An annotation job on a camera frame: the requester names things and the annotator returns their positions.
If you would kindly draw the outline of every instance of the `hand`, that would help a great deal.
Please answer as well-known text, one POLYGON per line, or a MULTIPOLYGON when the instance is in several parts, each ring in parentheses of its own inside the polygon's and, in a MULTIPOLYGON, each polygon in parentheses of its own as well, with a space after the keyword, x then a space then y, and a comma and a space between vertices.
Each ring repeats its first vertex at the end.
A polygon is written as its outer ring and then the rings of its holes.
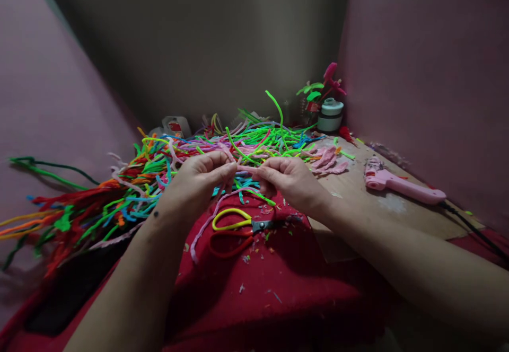
POLYGON ((331 203, 332 195, 298 157, 271 157, 256 170, 260 193, 270 198, 279 190, 298 211, 316 218, 331 203))
POLYGON ((237 164, 223 152, 210 152, 187 159, 168 185, 154 212, 169 215, 189 229, 207 209, 214 188, 224 184, 231 192, 237 164))

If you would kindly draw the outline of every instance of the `scissors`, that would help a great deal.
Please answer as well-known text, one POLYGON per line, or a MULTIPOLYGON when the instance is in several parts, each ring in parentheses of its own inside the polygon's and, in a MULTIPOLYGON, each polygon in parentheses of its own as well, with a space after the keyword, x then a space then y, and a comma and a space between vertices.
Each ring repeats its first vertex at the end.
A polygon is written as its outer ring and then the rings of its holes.
POLYGON ((219 258, 230 258, 234 255, 240 254, 244 249, 246 249, 255 239, 254 236, 260 232, 262 232, 265 229, 272 229, 276 228, 278 226, 281 226, 284 224, 284 221, 253 221, 252 217, 247 214, 245 211, 241 209, 236 208, 230 208, 223 210, 222 212, 218 213, 214 219, 212 220, 212 228, 214 229, 215 233, 210 236, 209 240, 209 248, 210 252, 219 258), (242 217, 245 218, 244 221, 234 223, 233 225, 228 225, 225 227, 217 227, 217 221, 224 217, 227 214, 230 213, 236 213, 240 214, 242 217), (235 231, 234 229, 251 225, 252 229, 248 231, 235 231), (220 252, 213 248, 212 242, 213 239, 218 239, 218 237, 221 236, 236 236, 241 238, 246 238, 244 242, 242 242, 237 248, 235 248, 232 251, 228 252, 220 252))

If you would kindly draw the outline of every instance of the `small jar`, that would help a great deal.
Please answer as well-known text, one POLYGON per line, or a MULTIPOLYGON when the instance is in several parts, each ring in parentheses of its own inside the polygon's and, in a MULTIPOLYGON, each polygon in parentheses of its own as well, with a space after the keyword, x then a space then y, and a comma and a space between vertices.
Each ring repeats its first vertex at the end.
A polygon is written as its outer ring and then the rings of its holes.
POLYGON ((343 106, 343 103, 336 101, 334 98, 325 99, 318 115, 318 131, 325 134, 336 132, 343 118, 343 106))

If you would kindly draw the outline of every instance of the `wooden table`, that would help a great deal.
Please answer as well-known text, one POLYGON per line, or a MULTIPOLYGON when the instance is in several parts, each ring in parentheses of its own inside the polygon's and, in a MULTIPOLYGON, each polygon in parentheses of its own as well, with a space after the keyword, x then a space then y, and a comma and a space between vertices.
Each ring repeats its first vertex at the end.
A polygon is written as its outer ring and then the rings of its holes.
MULTIPOLYGON (((327 137, 318 141, 316 147, 331 146, 333 141, 333 137, 327 137)), ((338 146, 342 147, 344 152, 355 156, 354 160, 350 160, 345 156, 341 156, 341 159, 338 160, 338 163, 345 160, 349 161, 350 166, 348 171, 339 175, 328 175, 319 178, 320 183, 331 194, 336 196, 337 199, 348 203, 353 210, 366 212, 374 221, 377 219, 381 223, 391 221, 444 240, 463 237, 468 234, 468 228, 460 223, 457 218, 437 206, 421 204, 390 189, 383 191, 367 189, 364 184, 364 165, 366 160, 373 156, 373 154, 380 158, 391 173, 397 176, 408 177, 409 182, 421 186, 426 186, 426 184, 417 180, 410 173, 387 160, 378 152, 373 151, 357 140, 355 142, 358 147, 355 147, 343 138, 339 138, 338 142, 338 146)), ((473 217, 468 216, 456 205, 449 201, 447 203, 464 215, 473 226, 479 229, 484 228, 473 217)), ((333 263, 357 258, 357 254, 341 238, 333 236, 324 224, 311 218, 309 218, 309 222, 327 262, 333 263)))

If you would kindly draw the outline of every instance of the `pink flower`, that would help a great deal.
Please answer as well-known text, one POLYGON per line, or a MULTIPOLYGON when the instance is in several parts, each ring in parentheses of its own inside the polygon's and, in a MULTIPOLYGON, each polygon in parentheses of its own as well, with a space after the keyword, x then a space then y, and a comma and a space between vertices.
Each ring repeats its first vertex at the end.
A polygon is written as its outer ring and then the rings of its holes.
POLYGON ((332 62, 329 67, 327 67, 325 74, 323 76, 323 80, 325 81, 331 81, 334 77, 334 74, 336 73, 336 68, 338 67, 338 64, 336 62, 332 62))
POLYGON ((341 92, 344 96, 346 96, 346 92, 340 87, 341 85, 341 79, 338 81, 332 81, 331 82, 332 89, 336 92, 341 92))

